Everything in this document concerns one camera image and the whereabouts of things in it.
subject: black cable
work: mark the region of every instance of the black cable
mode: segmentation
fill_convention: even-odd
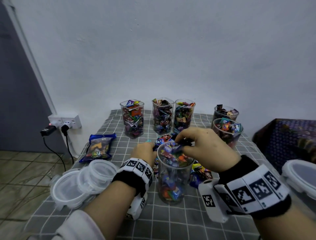
[[[55,154],[60,158],[60,160],[62,161],[62,163],[63,163],[63,165],[64,165],[64,169],[65,169],[65,171],[66,171],[66,166],[65,166],[65,163],[64,163],[63,159],[61,158],[61,156],[59,156],[56,152],[54,152],[53,150],[51,150],[51,149],[47,146],[44,137],[43,137],[43,141],[44,141],[45,146],[46,146],[51,152],[55,153]]]
[[[71,159],[72,159],[72,165],[74,165],[74,157],[72,156],[72,154],[71,154],[71,152],[70,152],[70,150],[69,150],[68,136],[67,136],[67,135],[66,135],[66,143],[67,143],[68,152],[69,152],[69,154],[70,154],[70,156],[71,156]]]

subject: forearm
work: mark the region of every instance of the forearm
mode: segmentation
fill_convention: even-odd
[[[312,240],[316,236],[316,223],[293,204],[281,216],[254,222],[263,240]]]
[[[115,181],[84,209],[106,240],[115,238],[135,194],[135,188]]]

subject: person's left hand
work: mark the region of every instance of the person's left hand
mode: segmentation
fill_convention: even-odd
[[[151,168],[154,166],[157,152],[153,152],[154,144],[152,142],[144,142],[134,147],[131,157],[143,159]]]

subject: human hand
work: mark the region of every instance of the human hand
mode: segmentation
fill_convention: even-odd
[[[194,147],[184,146],[183,153],[211,171],[226,171],[240,160],[240,155],[210,128],[189,127],[178,134],[175,142],[183,138],[191,138],[195,142]]]
[[[131,157],[143,159],[153,168],[157,152],[153,152],[154,144],[152,142],[144,142],[134,147]]]

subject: gray door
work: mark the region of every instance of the gray door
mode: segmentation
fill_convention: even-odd
[[[49,124],[49,115],[49,106],[0,3],[0,150],[49,152],[40,135]],[[54,151],[67,151],[59,132],[45,140]]]

